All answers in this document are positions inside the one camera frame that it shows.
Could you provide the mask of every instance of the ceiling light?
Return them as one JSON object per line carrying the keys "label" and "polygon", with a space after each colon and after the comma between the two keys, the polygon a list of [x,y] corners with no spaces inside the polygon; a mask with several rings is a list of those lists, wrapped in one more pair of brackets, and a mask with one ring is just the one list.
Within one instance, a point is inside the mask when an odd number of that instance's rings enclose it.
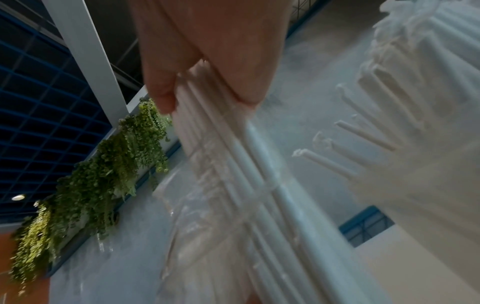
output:
{"label": "ceiling light", "polygon": [[18,200],[23,200],[25,198],[25,195],[19,194],[17,196],[14,196],[11,198],[11,200],[18,201]]}

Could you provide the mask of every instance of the blue metal grid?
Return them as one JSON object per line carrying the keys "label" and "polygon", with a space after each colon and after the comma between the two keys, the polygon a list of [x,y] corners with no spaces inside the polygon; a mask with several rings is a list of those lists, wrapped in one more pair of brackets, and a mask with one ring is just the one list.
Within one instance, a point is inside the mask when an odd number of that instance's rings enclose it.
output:
{"label": "blue metal grid", "polygon": [[340,232],[353,247],[360,246],[394,222],[375,206],[370,206],[340,226]]}
{"label": "blue metal grid", "polygon": [[69,50],[38,30],[0,11],[0,223],[35,214],[112,128]]}

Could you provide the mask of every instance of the trailing vine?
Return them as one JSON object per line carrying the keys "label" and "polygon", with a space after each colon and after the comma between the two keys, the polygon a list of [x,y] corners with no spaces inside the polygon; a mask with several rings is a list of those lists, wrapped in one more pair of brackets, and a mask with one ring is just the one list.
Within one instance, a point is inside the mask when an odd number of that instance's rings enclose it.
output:
{"label": "trailing vine", "polygon": [[168,171],[159,141],[169,141],[171,124],[151,99],[142,99],[138,114],[120,120],[118,132],[101,141],[93,157],[60,178],[56,194],[35,203],[38,215],[25,219],[13,236],[17,247],[12,280],[23,286],[35,280],[57,258],[68,232],[80,222],[86,222],[91,234],[106,235],[114,224],[116,198],[135,195],[138,170],[155,166],[157,172]]}

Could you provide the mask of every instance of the bundle of straws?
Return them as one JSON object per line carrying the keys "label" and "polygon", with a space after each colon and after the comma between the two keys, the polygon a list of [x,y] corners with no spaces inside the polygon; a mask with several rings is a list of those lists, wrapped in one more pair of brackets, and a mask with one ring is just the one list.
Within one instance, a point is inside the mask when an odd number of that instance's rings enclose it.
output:
{"label": "bundle of straws", "polygon": [[391,303],[209,63],[175,93],[199,192],[179,209],[158,302]]}
{"label": "bundle of straws", "polygon": [[307,149],[294,156],[345,177],[360,201],[382,208],[480,290],[480,10],[465,1],[387,0],[380,11],[389,15],[374,26],[356,87],[337,86],[357,112],[356,125],[335,124],[385,151],[387,161],[360,155],[324,132],[314,146],[361,172]]}

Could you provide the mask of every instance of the person's skin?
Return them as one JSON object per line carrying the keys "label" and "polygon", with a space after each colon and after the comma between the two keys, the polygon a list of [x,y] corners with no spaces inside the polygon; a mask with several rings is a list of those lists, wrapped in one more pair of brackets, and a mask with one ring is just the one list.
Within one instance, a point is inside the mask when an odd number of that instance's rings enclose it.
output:
{"label": "person's skin", "polygon": [[163,114],[176,75],[207,59],[245,103],[260,103],[278,65],[292,0],[129,0],[143,79]]}

